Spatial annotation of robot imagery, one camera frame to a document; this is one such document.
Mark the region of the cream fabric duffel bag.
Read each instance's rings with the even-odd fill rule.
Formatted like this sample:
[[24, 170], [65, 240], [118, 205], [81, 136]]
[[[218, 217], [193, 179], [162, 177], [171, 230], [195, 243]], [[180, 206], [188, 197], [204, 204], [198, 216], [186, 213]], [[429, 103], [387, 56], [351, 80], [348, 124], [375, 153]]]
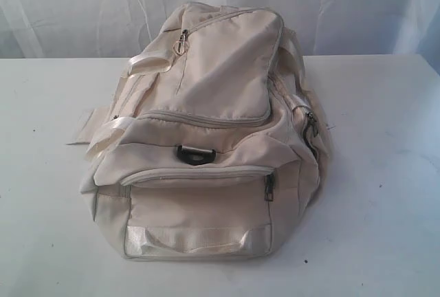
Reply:
[[107, 242], [134, 261], [267, 256], [289, 239], [331, 157], [296, 34], [267, 8], [177, 8], [73, 138]]

